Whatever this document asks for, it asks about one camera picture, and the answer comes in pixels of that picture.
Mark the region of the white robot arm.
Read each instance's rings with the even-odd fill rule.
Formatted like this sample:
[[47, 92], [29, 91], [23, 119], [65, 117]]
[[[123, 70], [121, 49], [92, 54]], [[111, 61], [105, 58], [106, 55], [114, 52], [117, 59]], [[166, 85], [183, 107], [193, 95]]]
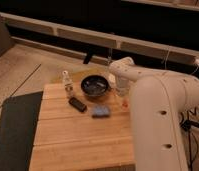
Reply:
[[118, 92], [130, 88], [136, 171], [189, 171], [179, 114], [199, 105], [199, 79], [139, 67], [130, 57], [112, 62], [109, 71]]

